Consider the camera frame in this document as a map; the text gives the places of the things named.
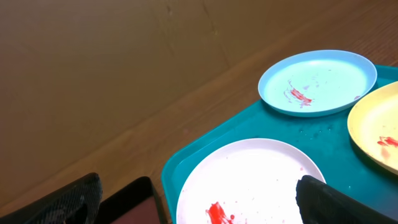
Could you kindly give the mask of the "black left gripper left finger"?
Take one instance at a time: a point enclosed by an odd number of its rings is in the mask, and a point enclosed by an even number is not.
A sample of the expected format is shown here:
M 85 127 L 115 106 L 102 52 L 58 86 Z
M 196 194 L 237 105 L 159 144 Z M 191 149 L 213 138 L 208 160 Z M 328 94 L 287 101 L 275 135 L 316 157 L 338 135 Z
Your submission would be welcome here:
M 1 224 L 94 223 L 102 193 L 99 175 L 92 172 L 1 217 Z

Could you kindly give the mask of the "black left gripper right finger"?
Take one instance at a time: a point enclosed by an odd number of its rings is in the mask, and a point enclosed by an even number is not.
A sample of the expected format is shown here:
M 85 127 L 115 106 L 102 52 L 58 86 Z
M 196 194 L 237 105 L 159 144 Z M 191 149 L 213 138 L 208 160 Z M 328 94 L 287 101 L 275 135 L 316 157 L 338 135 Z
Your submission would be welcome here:
M 397 224 L 311 175 L 298 180 L 296 202 L 303 224 Z

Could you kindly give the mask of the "white plastic plate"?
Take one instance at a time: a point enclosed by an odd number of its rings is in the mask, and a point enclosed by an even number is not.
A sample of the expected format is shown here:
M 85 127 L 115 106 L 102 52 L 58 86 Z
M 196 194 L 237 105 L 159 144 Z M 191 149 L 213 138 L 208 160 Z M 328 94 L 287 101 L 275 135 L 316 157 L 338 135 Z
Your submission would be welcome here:
M 187 177 L 176 222 L 301 223 L 296 185 L 325 178 L 302 151 L 282 141 L 244 139 L 206 156 Z

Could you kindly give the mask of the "yellow plastic plate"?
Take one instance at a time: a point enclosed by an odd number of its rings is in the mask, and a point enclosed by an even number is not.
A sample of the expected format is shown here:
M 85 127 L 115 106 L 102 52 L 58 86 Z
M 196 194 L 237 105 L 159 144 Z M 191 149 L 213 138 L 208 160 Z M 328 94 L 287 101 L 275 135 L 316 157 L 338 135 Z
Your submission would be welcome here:
M 347 125 L 360 150 L 397 174 L 397 82 L 361 98 L 349 112 Z

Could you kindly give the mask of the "light blue plastic plate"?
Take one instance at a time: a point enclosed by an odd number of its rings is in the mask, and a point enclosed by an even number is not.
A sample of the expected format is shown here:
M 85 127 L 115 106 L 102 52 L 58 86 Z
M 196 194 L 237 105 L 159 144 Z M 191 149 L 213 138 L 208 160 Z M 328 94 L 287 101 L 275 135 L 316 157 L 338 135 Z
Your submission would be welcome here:
M 375 64 L 344 50 L 315 50 L 268 68 L 257 86 L 272 109 L 296 117 L 326 116 L 353 106 L 377 81 Z

